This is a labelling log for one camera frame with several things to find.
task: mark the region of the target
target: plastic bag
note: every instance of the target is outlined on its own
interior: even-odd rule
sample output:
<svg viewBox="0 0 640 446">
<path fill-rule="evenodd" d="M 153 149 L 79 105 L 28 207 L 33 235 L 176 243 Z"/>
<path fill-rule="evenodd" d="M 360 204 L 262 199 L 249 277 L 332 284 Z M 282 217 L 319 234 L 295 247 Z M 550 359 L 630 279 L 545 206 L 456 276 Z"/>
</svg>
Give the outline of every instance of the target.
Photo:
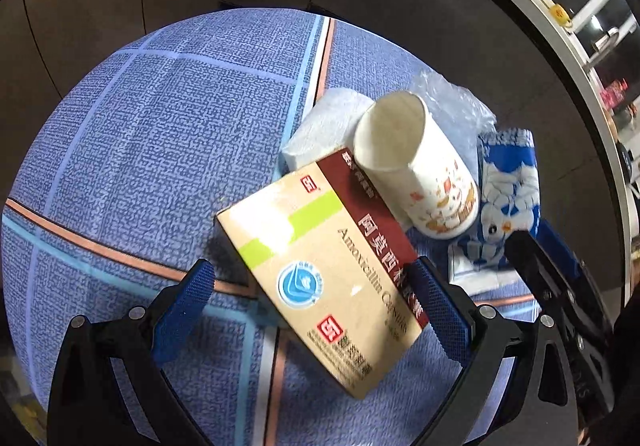
<svg viewBox="0 0 640 446">
<path fill-rule="evenodd" d="M 478 182 L 478 134 L 495 132 L 494 113 L 468 89 L 449 83 L 434 70 L 411 81 L 409 92 L 422 98 L 433 120 L 450 140 L 472 177 Z"/>
</svg>

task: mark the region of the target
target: bolt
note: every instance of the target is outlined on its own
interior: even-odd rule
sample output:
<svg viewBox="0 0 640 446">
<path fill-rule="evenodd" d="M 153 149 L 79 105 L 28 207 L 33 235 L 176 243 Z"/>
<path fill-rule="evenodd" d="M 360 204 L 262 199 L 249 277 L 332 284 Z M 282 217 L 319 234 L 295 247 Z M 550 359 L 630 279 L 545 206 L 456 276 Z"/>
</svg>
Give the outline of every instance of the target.
<svg viewBox="0 0 640 446">
<path fill-rule="evenodd" d="M 138 305 L 129 311 L 129 318 L 132 320 L 139 320 L 145 315 L 145 312 L 145 308 Z"/>
<path fill-rule="evenodd" d="M 79 329 L 80 327 L 82 327 L 82 325 L 84 325 L 84 316 L 78 315 L 78 316 L 74 316 L 73 319 L 71 320 L 71 326 L 75 329 Z"/>
<path fill-rule="evenodd" d="M 482 317 L 492 320 L 495 318 L 495 309 L 490 305 L 482 305 L 480 308 L 480 314 Z"/>
<path fill-rule="evenodd" d="M 550 329 L 551 327 L 554 326 L 554 319 L 548 314 L 543 314 L 540 317 L 540 323 L 542 323 L 545 327 Z"/>
</svg>

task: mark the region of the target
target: blue circular logo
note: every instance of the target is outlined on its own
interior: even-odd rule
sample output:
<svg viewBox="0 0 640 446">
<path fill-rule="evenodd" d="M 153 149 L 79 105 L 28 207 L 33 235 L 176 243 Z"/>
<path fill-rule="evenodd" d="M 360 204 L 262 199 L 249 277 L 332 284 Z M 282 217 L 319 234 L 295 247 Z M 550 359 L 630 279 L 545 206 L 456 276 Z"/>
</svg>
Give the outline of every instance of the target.
<svg viewBox="0 0 640 446">
<path fill-rule="evenodd" d="M 320 271 L 309 262 L 289 264 L 278 275 L 278 294 L 293 309 L 311 307 L 322 294 Z"/>
</svg>

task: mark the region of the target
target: paper cup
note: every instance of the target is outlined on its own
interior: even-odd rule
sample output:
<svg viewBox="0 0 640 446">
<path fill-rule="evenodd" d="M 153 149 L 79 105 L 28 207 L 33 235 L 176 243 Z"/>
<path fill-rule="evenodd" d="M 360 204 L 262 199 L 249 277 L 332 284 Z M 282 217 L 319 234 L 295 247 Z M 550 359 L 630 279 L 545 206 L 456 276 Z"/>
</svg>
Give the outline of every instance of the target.
<svg viewBox="0 0 640 446">
<path fill-rule="evenodd" d="M 392 92 L 367 110 L 353 155 L 422 233 L 453 238 L 478 216 L 478 188 L 418 96 Z"/>
</svg>

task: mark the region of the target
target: blue gripper pad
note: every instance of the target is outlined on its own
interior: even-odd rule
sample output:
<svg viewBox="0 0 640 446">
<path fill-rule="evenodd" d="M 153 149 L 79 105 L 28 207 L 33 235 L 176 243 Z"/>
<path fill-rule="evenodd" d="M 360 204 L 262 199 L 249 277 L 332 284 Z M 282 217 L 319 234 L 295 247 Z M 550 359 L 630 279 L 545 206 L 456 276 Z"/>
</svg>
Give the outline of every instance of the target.
<svg viewBox="0 0 640 446">
<path fill-rule="evenodd" d="M 418 259 L 404 270 L 447 357 L 466 366 L 471 356 L 468 324 L 424 262 Z"/>
<path fill-rule="evenodd" d="M 574 252 L 567 247 L 560 235 L 545 219 L 540 220 L 536 240 L 566 279 L 578 280 L 581 277 L 582 268 Z"/>
<path fill-rule="evenodd" d="M 213 266 L 200 259 L 178 284 L 180 292 L 154 328 L 151 355 L 157 365 L 173 361 L 213 292 Z"/>
</svg>

